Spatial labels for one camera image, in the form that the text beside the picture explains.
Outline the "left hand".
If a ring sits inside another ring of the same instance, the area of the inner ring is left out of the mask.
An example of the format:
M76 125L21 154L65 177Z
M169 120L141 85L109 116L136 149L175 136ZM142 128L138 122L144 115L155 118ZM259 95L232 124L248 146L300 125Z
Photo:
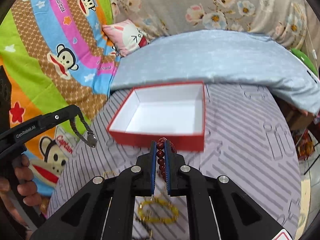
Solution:
M18 180L23 180L24 183L17 186L18 193L23 196L23 202L27 206L39 207L42 203L40 194L37 192L37 186L33 182L33 172L29 168L30 162L25 154L21 155L21 166L15 168L15 175ZM11 190L9 181L1 177L1 199L9 211L9 213L21 224L25 224L24 220L14 207L12 201L8 197L8 192Z

